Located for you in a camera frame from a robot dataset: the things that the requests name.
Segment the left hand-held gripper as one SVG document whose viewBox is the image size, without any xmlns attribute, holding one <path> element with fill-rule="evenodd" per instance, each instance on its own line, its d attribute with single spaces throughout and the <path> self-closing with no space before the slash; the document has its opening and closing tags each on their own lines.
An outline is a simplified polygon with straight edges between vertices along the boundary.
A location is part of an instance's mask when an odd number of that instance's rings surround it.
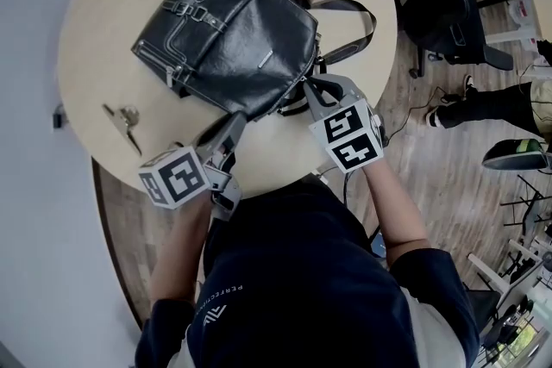
<svg viewBox="0 0 552 368">
<path fill-rule="evenodd" d="M 227 114 L 208 127 L 197 139 L 199 152 L 233 152 L 247 125 L 243 112 Z M 165 151 L 138 170 L 151 202 L 165 209 L 177 209 L 208 191 L 213 208 L 211 217 L 227 221 L 242 198 L 236 179 L 214 165 L 211 159 L 201 160 L 193 147 Z"/>
</svg>

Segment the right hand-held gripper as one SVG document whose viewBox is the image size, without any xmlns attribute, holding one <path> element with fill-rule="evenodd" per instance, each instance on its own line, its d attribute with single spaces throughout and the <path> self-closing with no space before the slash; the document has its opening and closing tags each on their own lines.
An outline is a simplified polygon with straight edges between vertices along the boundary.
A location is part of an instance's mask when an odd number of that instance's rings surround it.
<svg viewBox="0 0 552 368">
<path fill-rule="evenodd" d="M 306 79 L 303 90 L 312 114 L 309 130 L 343 173 L 384 157 L 381 121 L 351 78 L 318 74 Z M 342 108 L 341 100 L 356 102 Z"/>
</svg>

